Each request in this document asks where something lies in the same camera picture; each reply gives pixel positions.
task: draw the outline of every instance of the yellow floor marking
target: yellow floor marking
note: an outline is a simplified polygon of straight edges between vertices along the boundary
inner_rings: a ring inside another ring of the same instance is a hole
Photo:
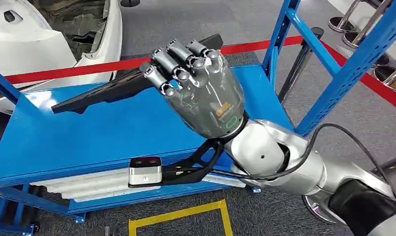
[[[227,204],[225,202],[225,199],[214,203],[194,206],[187,209],[177,210],[161,215],[155,215],[139,220],[128,220],[128,235],[137,236],[137,228],[139,227],[157,224],[168,220],[174,220],[185,216],[195,215],[215,209],[221,210],[222,224],[224,225],[225,235],[233,236],[233,230],[231,228],[230,217],[228,215]]]
[[[224,225],[225,236],[233,236],[233,229],[231,228],[230,216],[228,215],[227,203],[222,199],[219,204],[221,209],[222,224]]]

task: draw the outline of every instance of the car wiper blade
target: car wiper blade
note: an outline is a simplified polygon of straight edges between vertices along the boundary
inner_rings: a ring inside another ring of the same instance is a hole
[[[209,49],[220,49],[223,45],[219,34],[214,34],[199,42]],[[83,114],[90,105],[127,99],[151,87],[153,84],[144,78],[143,73],[139,69],[134,69],[120,78],[58,103],[52,107],[52,110],[55,114],[66,111]]]

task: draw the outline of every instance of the black cable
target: black cable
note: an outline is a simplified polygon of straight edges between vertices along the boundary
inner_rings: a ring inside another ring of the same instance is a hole
[[[301,156],[301,161],[296,166],[290,168],[289,170],[282,171],[282,172],[279,172],[279,173],[276,173],[276,174],[273,174],[273,175],[269,175],[269,176],[242,175],[242,174],[237,174],[237,173],[234,173],[234,172],[215,170],[215,169],[213,169],[211,172],[215,173],[215,174],[224,175],[224,176],[230,176],[230,177],[236,177],[236,178],[244,178],[244,179],[252,179],[252,180],[272,180],[272,179],[275,179],[275,178],[283,177],[285,175],[288,175],[288,174],[294,172],[295,170],[297,170],[299,167],[301,167],[305,163],[305,161],[308,159],[309,154],[312,151],[312,148],[314,146],[314,143],[315,143],[315,140],[316,140],[316,138],[318,136],[319,131],[321,129],[325,128],[325,127],[334,127],[334,128],[337,128],[337,129],[343,131],[345,134],[347,134],[363,150],[363,152],[368,156],[368,158],[376,166],[376,169],[380,172],[380,174],[382,175],[382,177],[385,180],[385,182],[392,188],[393,195],[394,195],[394,197],[396,199],[395,189],[390,184],[388,177],[386,176],[386,174],[382,170],[382,168],[379,166],[379,164],[377,163],[377,161],[373,157],[373,155],[367,150],[367,148],[362,144],[362,142],[360,142],[359,139],[357,139],[352,133],[350,133],[350,131],[348,131],[347,129],[345,129],[342,126],[339,126],[337,124],[332,124],[332,123],[325,123],[325,124],[320,125],[318,128],[316,128],[316,130],[314,131],[314,133],[312,135],[312,138],[309,140],[308,145],[306,146],[305,152]]]

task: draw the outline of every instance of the white car body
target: white car body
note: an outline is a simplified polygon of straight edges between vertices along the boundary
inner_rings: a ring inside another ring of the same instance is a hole
[[[118,61],[122,47],[122,18],[119,0],[106,0],[106,22],[93,53],[76,60],[62,32],[53,30],[43,15],[27,0],[0,0],[0,73],[4,76]],[[7,21],[5,12],[13,15]],[[107,82],[116,71],[14,84],[22,91]],[[0,98],[0,112],[10,114],[15,105]]]

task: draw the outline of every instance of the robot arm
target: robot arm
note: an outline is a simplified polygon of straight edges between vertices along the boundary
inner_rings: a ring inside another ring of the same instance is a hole
[[[312,151],[315,138],[308,142],[270,121],[249,119],[241,85],[220,50],[194,40],[186,47],[172,40],[151,58],[151,63],[140,67],[140,76],[132,79],[131,85],[140,89],[125,91],[131,89],[129,80],[110,82],[52,107],[55,113],[81,114],[88,105],[125,99],[155,87],[189,128],[207,138],[189,158],[169,166],[162,166],[158,157],[132,158],[130,187],[193,183],[212,172],[237,177],[251,186],[308,196],[356,236],[396,236],[396,201],[391,187],[353,163]],[[115,94],[112,89],[125,94]],[[320,126],[314,137],[325,126]],[[215,153],[204,162],[201,156],[209,148]],[[233,172],[213,169],[223,151],[235,160]]]
[[[165,82],[162,74],[151,77],[148,72],[157,71],[151,64],[141,71],[155,81],[192,130],[224,144],[241,181],[306,195],[356,236],[396,235],[396,201],[388,184],[353,163],[322,157],[312,147],[307,153],[307,140],[277,124],[246,120],[243,90],[219,51],[196,41],[186,47],[172,41],[166,50],[164,57],[157,54],[165,50],[155,51],[152,60],[176,79],[178,89]],[[177,75],[179,64],[169,54],[186,65],[188,74],[182,70]]]

